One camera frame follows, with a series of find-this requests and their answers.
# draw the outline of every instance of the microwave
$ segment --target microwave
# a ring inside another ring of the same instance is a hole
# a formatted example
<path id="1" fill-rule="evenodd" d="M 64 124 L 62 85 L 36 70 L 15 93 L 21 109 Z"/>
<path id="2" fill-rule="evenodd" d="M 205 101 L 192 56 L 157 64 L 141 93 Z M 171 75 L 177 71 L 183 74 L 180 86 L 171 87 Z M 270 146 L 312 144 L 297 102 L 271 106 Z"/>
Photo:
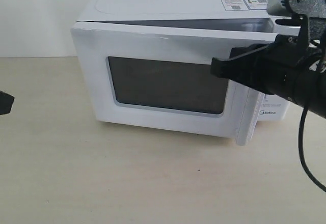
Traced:
<path id="1" fill-rule="evenodd" d="M 234 138 L 289 102 L 210 74 L 233 47 L 272 43 L 268 0 L 91 0 L 71 29 L 96 119 Z"/>

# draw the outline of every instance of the black cable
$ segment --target black cable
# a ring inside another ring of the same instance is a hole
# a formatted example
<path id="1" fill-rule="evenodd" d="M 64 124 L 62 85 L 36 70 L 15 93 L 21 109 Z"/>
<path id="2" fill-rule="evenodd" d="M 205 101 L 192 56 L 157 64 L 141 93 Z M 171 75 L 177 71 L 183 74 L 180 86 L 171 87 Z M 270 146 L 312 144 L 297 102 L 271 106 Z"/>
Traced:
<path id="1" fill-rule="evenodd" d="M 300 119 L 300 125 L 299 125 L 299 135 L 298 135 L 298 149 L 299 149 L 299 158 L 300 158 L 300 162 L 302 165 L 303 170 L 305 171 L 305 173 L 307 174 L 307 176 L 310 178 L 310 180 L 315 183 L 321 190 L 323 190 L 324 192 L 326 192 L 326 186 L 324 186 L 321 182 L 319 182 L 315 176 L 311 173 L 311 171 L 309 170 L 307 164 L 306 164 L 306 160 L 305 160 L 305 156 L 304 156 L 304 148 L 303 148 L 303 137 L 304 137 L 304 127 L 305 127 L 305 121 L 306 121 L 306 117 L 307 117 L 307 113 L 309 110 L 309 106 L 311 103 L 311 100 L 313 98 L 313 96 L 316 95 L 316 90 L 317 90 L 317 84 L 318 84 L 318 80 L 320 77 L 320 73 L 321 70 L 323 68 L 323 64 L 324 64 L 324 60 L 326 57 L 326 47 L 322 44 L 319 44 L 315 41 L 311 41 L 311 43 L 315 46 L 317 46 L 318 48 L 321 49 L 322 53 L 321 53 L 321 57 L 319 60 L 319 63 L 317 65 L 316 68 L 316 75 L 315 75 L 315 79 L 313 79 L 312 81 L 312 89 L 310 92 L 310 95 L 307 98 L 307 101 L 305 103 L 304 109 L 302 111 L 302 115 L 301 115 L 301 119 Z"/>

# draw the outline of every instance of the beige table surface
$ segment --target beige table surface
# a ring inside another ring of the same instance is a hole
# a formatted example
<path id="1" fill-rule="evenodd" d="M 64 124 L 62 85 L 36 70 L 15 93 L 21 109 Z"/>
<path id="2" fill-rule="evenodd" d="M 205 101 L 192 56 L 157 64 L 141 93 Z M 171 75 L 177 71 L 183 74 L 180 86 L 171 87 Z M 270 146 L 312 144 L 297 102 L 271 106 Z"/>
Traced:
<path id="1" fill-rule="evenodd" d="M 0 223 L 326 223 L 297 153 L 301 109 L 233 140 L 95 121 L 76 58 L 0 59 Z M 326 183 L 326 120 L 306 156 Z"/>

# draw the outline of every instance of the dark glass window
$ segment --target dark glass window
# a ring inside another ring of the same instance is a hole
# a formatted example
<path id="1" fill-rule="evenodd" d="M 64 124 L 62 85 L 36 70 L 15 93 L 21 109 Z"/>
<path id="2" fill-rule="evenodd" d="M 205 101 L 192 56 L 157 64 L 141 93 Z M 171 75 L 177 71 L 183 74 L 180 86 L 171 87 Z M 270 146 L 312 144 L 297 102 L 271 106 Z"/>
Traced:
<path id="1" fill-rule="evenodd" d="M 228 80 L 210 66 L 109 57 L 116 99 L 123 104 L 221 114 Z"/>

